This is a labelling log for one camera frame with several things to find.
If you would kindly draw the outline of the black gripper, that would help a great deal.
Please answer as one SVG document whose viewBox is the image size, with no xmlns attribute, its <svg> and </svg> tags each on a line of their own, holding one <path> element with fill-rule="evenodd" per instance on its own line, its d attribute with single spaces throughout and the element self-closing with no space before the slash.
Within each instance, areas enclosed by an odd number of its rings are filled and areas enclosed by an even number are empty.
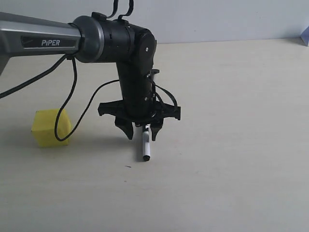
<svg viewBox="0 0 309 232">
<path fill-rule="evenodd" d="M 115 126 L 122 130 L 129 140 L 133 139 L 132 123 L 138 126 L 150 124 L 152 141 L 155 141 L 165 118 L 181 119 L 180 106 L 175 107 L 159 101 L 150 101 L 145 109 L 134 107 L 131 113 L 123 101 L 104 102 L 99 104 L 98 113 L 100 116 L 108 114 L 116 117 Z"/>
</svg>

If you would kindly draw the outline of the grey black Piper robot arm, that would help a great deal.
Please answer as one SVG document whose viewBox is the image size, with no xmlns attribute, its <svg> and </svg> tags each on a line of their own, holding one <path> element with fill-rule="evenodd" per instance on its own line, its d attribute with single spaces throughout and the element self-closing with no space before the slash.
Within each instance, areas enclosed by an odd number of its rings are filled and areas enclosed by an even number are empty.
<svg viewBox="0 0 309 232">
<path fill-rule="evenodd" d="M 156 139 L 164 119 L 181 118 L 176 101 L 166 104 L 156 92 L 153 68 L 157 41 L 146 28 L 93 12 L 65 24 L 9 13 L 0 14 L 0 67 L 12 57 L 60 54 L 73 63 L 115 63 L 122 99 L 98 106 L 100 115 L 132 139 L 134 127 L 150 126 Z"/>
</svg>

